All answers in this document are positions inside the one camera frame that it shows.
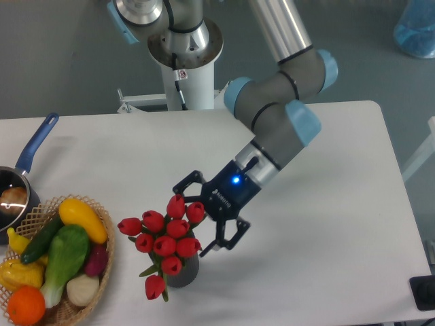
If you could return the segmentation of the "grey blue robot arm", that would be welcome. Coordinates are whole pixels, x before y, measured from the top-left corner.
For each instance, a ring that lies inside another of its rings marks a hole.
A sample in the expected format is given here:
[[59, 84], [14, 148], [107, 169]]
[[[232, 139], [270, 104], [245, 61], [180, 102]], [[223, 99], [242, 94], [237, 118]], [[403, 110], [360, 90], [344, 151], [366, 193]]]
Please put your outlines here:
[[[201, 184], [200, 194], [189, 201], [202, 202], [215, 221], [209, 249], [232, 249], [246, 233], [249, 223], [240, 217], [241, 209], [321, 130], [304, 99], [331, 86], [338, 75], [334, 57], [313, 47], [293, 1], [249, 5], [278, 70], [260, 82], [236, 78], [221, 96], [254, 138], [212, 180], [194, 171], [173, 188], [182, 194], [191, 184]], [[170, 111], [214, 108], [214, 63], [223, 37], [204, 16], [202, 1], [110, 1], [107, 9], [128, 43], [146, 42], [164, 84], [163, 94], [121, 96], [124, 107], [164, 103]]]

